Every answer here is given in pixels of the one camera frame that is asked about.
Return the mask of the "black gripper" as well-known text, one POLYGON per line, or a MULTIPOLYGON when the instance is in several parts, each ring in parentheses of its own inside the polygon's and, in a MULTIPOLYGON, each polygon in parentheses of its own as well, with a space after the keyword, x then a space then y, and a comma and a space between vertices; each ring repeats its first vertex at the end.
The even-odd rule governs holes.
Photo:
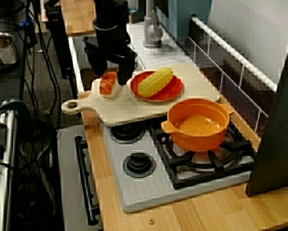
POLYGON ((107 61, 118 64, 118 84, 124 86, 132 77, 136 68, 137 54, 129 47, 131 42, 125 24, 111 28, 101 28, 94 25, 95 36, 83 38, 85 52, 92 71, 102 76, 107 70, 107 61))

